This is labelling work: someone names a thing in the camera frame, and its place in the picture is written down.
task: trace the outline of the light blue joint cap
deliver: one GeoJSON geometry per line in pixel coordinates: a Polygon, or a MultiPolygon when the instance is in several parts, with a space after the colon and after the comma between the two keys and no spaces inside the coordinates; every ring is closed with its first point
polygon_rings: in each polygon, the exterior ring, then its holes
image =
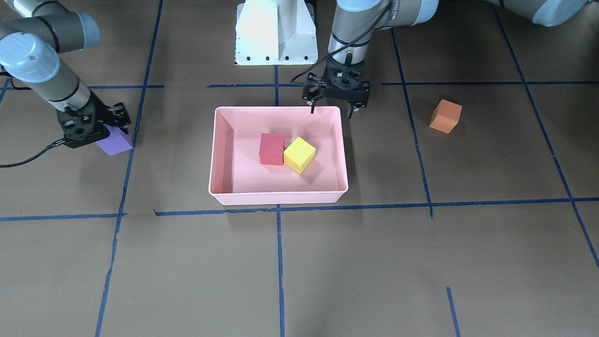
{"type": "Polygon", "coordinates": [[[83,48],[81,50],[97,46],[100,43],[100,27],[91,15],[86,12],[75,12],[81,20],[83,27],[83,48]]]}
{"type": "Polygon", "coordinates": [[[533,23],[553,27],[566,22],[587,0],[547,0],[533,16],[533,23]]]}
{"type": "Polygon", "coordinates": [[[361,12],[380,4],[382,0],[337,0],[337,5],[344,11],[361,12]]]}
{"type": "Polygon", "coordinates": [[[60,58],[37,35],[18,32],[0,40],[0,64],[21,81],[42,83],[56,76],[60,58]]]}
{"type": "Polygon", "coordinates": [[[437,7],[439,7],[439,0],[422,0],[420,2],[420,12],[412,26],[429,21],[437,12],[437,7]]]}

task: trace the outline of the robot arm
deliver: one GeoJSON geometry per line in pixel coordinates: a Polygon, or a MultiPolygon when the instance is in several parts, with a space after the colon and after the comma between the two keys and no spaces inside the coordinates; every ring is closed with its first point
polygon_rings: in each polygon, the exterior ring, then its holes
{"type": "Polygon", "coordinates": [[[0,64],[56,109],[64,143],[77,148],[105,139],[105,125],[127,133],[125,106],[109,108],[83,83],[58,53],[98,44],[99,28],[84,12],[68,11],[58,1],[5,0],[22,19],[0,21],[0,64]]]}
{"type": "MultiPolygon", "coordinates": [[[[437,11],[438,0],[338,0],[331,29],[325,72],[309,73],[303,98],[314,107],[328,97],[350,104],[348,117],[368,105],[369,81],[362,81],[364,58],[375,30],[426,22],[437,11]]],[[[310,69],[296,76],[304,75],[310,69]]]]}
{"type": "MultiPolygon", "coordinates": [[[[486,0],[533,23],[559,25],[574,16],[588,0],[486,0]]],[[[416,25],[433,17],[438,0],[337,0],[329,40],[329,54],[291,82],[304,86],[302,97],[314,107],[322,98],[350,104],[348,117],[368,104],[370,83],[362,81],[364,58],[373,31],[416,25]],[[326,61],[322,77],[308,73],[326,61]],[[308,73],[305,83],[295,80],[308,73]]]]}

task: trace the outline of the orange cube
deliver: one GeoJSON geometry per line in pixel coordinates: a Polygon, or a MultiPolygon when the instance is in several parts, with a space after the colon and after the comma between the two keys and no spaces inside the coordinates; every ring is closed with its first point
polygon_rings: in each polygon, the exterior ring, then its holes
{"type": "Polygon", "coordinates": [[[450,133],[458,124],[462,106],[441,100],[437,108],[432,113],[430,127],[444,133],[450,133]]]}

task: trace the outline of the pink plastic tray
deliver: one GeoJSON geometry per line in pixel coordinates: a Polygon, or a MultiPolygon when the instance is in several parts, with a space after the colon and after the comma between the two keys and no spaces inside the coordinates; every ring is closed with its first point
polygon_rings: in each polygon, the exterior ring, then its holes
{"type": "Polygon", "coordinates": [[[338,107],[219,107],[208,191],[223,205],[334,203],[347,192],[347,169],[338,107]],[[316,147],[303,174],[287,165],[262,165],[262,133],[298,136],[316,147]]]}

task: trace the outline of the blue tape line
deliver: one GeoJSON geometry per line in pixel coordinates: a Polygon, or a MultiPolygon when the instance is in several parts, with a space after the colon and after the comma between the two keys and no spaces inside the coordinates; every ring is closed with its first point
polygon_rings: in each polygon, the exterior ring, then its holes
{"type": "Polygon", "coordinates": [[[275,212],[275,208],[242,208],[242,209],[213,209],[213,210],[179,210],[175,212],[154,212],[156,216],[180,216],[180,215],[208,215],[208,214],[236,214],[236,213],[258,213],[275,212]]]}
{"type": "Polygon", "coordinates": [[[459,332],[458,316],[455,314],[455,306],[453,305],[453,296],[451,294],[451,288],[445,287],[447,290],[447,299],[449,299],[449,308],[451,309],[451,316],[453,318],[453,328],[455,329],[455,336],[461,337],[459,332]]]}
{"type": "Polygon", "coordinates": [[[551,156],[553,157],[553,161],[555,163],[555,167],[558,170],[559,173],[559,177],[562,180],[562,183],[564,184],[564,188],[566,190],[566,193],[568,194],[568,198],[572,203],[572,208],[574,210],[574,213],[576,214],[576,218],[578,219],[578,223],[580,225],[580,229],[582,230],[582,233],[584,234],[586,243],[589,246],[589,249],[591,250],[591,254],[593,256],[593,259],[595,260],[595,264],[597,265],[597,269],[599,269],[599,258],[597,257],[597,253],[595,252],[595,248],[593,247],[593,244],[591,242],[591,239],[586,231],[586,227],[585,224],[582,221],[582,218],[580,217],[580,213],[578,212],[578,208],[576,207],[576,202],[574,200],[574,198],[572,197],[572,193],[570,191],[570,187],[568,187],[568,183],[565,180],[565,176],[564,173],[561,169],[561,166],[559,164],[558,158],[555,155],[555,151],[553,150],[553,146],[551,145],[551,141],[549,140],[549,136],[547,135],[547,131],[545,130],[545,127],[543,126],[543,121],[541,120],[541,115],[539,114],[539,110],[537,109],[537,105],[534,102],[533,99],[533,95],[530,92],[530,88],[528,87],[528,83],[526,82],[526,79],[524,78],[524,73],[522,72],[522,69],[520,68],[520,64],[518,63],[518,59],[516,58],[516,53],[514,52],[513,48],[512,48],[512,44],[510,43],[510,40],[507,37],[507,32],[503,26],[503,23],[501,23],[501,19],[499,18],[499,14],[497,13],[497,10],[495,9],[495,6],[491,4],[491,8],[493,9],[493,13],[495,14],[495,18],[497,20],[497,23],[499,24],[499,27],[501,28],[501,33],[503,34],[504,39],[506,40],[506,44],[507,47],[510,49],[510,53],[512,54],[512,57],[514,59],[514,63],[516,64],[516,68],[518,69],[518,73],[520,74],[520,78],[522,79],[522,83],[524,84],[524,88],[526,89],[527,95],[528,95],[528,99],[530,100],[531,105],[533,106],[533,111],[534,114],[537,118],[537,122],[539,123],[539,127],[541,128],[541,132],[543,133],[543,137],[545,138],[545,142],[547,143],[547,146],[549,147],[549,152],[551,153],[551,156]]]}
{"type": "Polygon", "coordinates": [[[568,198],[555,199],[522,199],[522,200],[488,200],[488,201],[454,201],[447,203],[432,203],[434,207],[451,207],[451,206],[483,206],[483,205],[498,205],[498,204],[542,204],[542,203],[569,203],[568,198]]]}
{"type": "Polygon", "coordinates": [[[102,322],[104,320],[104,310],[106,309],[106,300],[108,299],[108,288],[110,287],[110,279],[112,278],[112,270],[114,266],[114,256],[116,255],[116,246],[119,242],[118,235],[120,232],[120,224],[123,219],[123,209],[125,208],[125,198],[127,196],[127,189],[129,186],[129,175],[131,174],[131,165],[133,163],[133,154],[135,149],[129,151],[129,161],[127,163],[127,171],[125,173],[125,183],[123,184],[123,197],[120,200],[119,214],[116,218],[116,225],[114,226],[113,246],[110,255],[110,267],[106,273],[106,279],[104,280],[104,291],[102,292],[102,302],[100,303],[100,312],[98,313],[98,323],[96,324],[95,337],[100,336],[102,330],[102,322]]]}
{"type": "Polygon", "coordinates": [[[599,81],[535,81],[527,82],[529,85],[599,85],[599,81]]]}
{"type": "MultiPolygon", "coordinates": [[[[529,85],[599,85],[599,81],[537,81],[527,82],[529,85]]],[[[400,86],[401,82],[380,82],[382,86],[400,86]]],[[[407,86],[425,86],[425,85],[521,85],[518,81],[482,81],[482,82],[406,82],[407,86]]],[[[301,85],[280,83],[280,84],[213,84],[206,88],[272,88],[272,87],[301,87],[301,85]]]]}
{"type": "Polygon", "coordinates": [[[599,198],[574,198],[574,201],[599,201],[599,198]]]}
{"type": "MultiPolygon", "coordinates": [[[[599,198],[580,198],[580,201],[599,201],[599,198]]],[[[485,206],[503,204],[542,204],[542,203],[569,203],[569,198],[547,199],[521,199],[521,200],[484,200],[484,201],[451,201],[436,203],[404,203],[404,204],[361,204],[361,205],[333,205],[333,206],[292,206],[281,207],[282,212],[303,212],[307,210],[351,210],[351,209],[396,209],[420,207],[452,207],[452,206],[485,206]]],[[[247,208],[247,209],[215,209],[215,210],[180,210],[175,212],[157,212],[156,216],[181,216],[181,215],[206,215],[224,213],[257,213],[276,212],[277,208],[247,208]]]]}
{"type": "Polygon", "coordinates": [[[274,66],[274,106],[279,106],[279,66],[274,66]]]}
{"type": "Polygon", "coordinates": [[[95,337],[99,337],[102,330],[102,321],[104,320],[104,310],[106,308],[106,300],[108,298],[108,289],[110,287],[110,279],[112,277],[112,270],[114,266],[114,256],[116,255],[116,246],[118,243],[118,234],[120,232],[121,220],[123,218],[123,211],[125,209],[125,200],[127,198],[127,189],[129,187],[129,177],[131,175],[131,167],[133,165],[133,156],[135,154],[135,138],[137,136],[137,131],[139,129],[141,113],[143,111],[144,100],[146,98],[146,89],[148,84],[148,78],[150,77],[150,70],[152,68],[152,58],[154,55],[154,48],[156,46],[156,39],[158,37],[158,27],[160,26],[160,18],[162,15],[162,4],[164,0],[160,0],[158,5],[158,15],[156,16],[156,23],[154,26],[154,35],[152,36],[152,44],[150,46],[150,54],[148,57],[148,63],[146,67],[146,76],[144,78],[144,86],[141,90],[141,98],[140,98],[140,108],[137,112],[137,121],[135,123],[135,131],[133,135],[133,144],[134,147],[129,151],[129,161],[127,163],[127,171],[125,173],[125,181],[123,183],[123,197],[120,201],[119,206],[119,215],[116,219],[116,226],[114,228],[114,237],[113,237],[113,248],[110,258],[110,268],[108,269],[108,273],[106,274],[106,280],[104,281],[104,291],[102,293],[102,302],[100,303],[100,311],[98,313],[98,323],[96,325],[96,333],[95,337]]]}
{"type": "Polygon", "coordinates": [[[281,205],[277,205],[277,242],[279,244],[279,329],[285,337],[285,296],[283,293],[283,239],[281,236],[281,205]]]}
{"type": "Polygon", "coordinates": [[[426,173],[424,171],[424,163],[422,162],[422,155],[420,154],[420,144],[418,143],[418,135],[416,134],[416,126],[414,125],[414,116],[412,116],[412,107],[410,105],[410,97],[408,96],[408,88],[406,86],[406,78],[404,77],[404,70],[401,66],[400,50],[397,46],[397,39],[395,38],[395,28],[391,28],[391,38],[393,39],[393,46],[395,48],[395,57],[397,58],[397,67],[400,71],[401,84],[404,89],[404,96],[406,98],[406,106],[408,108],[408,116],[410,117],[410,125],[412,126],[412,133],[414,134],[414,144],[416,146],[416,153],[418,154],[418,161],[420,162],[420,172],[422,172],[422,182],[424,184],[424,191],[426,192],[426,200],[428,202],[429,212],[432,214],[432,203],[431,194],[428,191],[428,182],[426,182],[426,173]]]}
{"type": "Polygon", "coordinates": [[[0,221],[93,219],[93,218],[116,218],[117,216],[118,216],[118,213],[68,214],[68,215],[29,215],[29,216],[0,216],[0,221]]]}
{"type": "Polygon", "coordinates": [[[274,84],[230,84],[230,85],[208,85],[206,88],[272,88],[274,84]]]}
{"type": "Polygon", "coordinates": [[[283,207],[283,212],[301,212],[305,210],[348,210],[348,209],[392,209],[392,208],[417,208],[429,207],[428,203],[410,204],[370,204],[370,205],[347,205],[347,206],[298,206],[283,207]]]}
{"type": "Polygon", "coordinates": [[[2,91],[0,91],[0,103],[2,103],[2,100],[4,99],[4,94],[6,94],[6,90],[8,90],[9,83],[10,80],[6,79],[6,82],[4,82],[4,86],[2,87],[2,91]]]}

